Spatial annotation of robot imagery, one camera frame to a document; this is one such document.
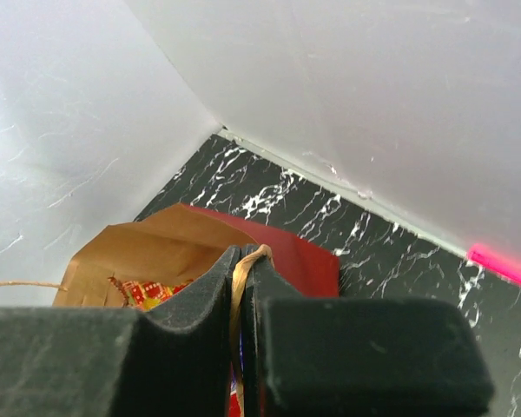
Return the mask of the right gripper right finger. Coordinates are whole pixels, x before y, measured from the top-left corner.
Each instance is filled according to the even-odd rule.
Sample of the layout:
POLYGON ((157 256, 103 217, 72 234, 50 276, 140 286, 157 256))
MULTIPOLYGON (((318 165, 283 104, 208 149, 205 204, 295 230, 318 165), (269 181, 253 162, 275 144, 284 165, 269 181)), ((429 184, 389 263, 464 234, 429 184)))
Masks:
POLYGON ((241 261, 244 416, 482 416, 494 384, 467 319, 425 298, 310 298, 267 246, 241 261))

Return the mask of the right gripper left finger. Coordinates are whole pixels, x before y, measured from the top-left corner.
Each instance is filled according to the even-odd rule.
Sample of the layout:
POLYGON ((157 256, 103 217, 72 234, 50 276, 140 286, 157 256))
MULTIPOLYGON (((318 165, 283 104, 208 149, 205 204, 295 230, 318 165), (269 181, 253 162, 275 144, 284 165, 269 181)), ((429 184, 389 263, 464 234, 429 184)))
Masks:
POLYGON ((0 308, 0 416, 224 416, 233 246, 142 312, 0 308))

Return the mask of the red cookie snack bag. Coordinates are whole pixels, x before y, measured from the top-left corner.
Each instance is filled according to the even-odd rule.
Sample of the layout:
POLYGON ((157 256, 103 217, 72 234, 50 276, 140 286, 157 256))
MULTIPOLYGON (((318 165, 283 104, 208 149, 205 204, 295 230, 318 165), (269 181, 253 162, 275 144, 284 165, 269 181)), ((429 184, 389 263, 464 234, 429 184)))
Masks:
POLYGON ((149 311, 182 291, 193 280, 187 280, 176 286, 167 286, 154 281, 120 281, 109 277, 108 281, 122 295, 124 308, 136 308, 149 311))

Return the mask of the red brown paper bag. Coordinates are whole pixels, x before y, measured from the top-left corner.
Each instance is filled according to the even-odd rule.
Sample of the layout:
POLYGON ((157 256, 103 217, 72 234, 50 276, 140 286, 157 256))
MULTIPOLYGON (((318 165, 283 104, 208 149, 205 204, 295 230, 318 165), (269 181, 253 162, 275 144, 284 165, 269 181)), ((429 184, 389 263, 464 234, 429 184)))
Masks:
POLYGON ((123 308, 109 277, 167 286, 195 282, 233 246, 241 252, 236 265, 250 248, 267 246, 276 272, 302 295, 338 293, 339 262, 325 249, 277 228, 179 203, 105 228, 72 257, 47 308, 123 308))

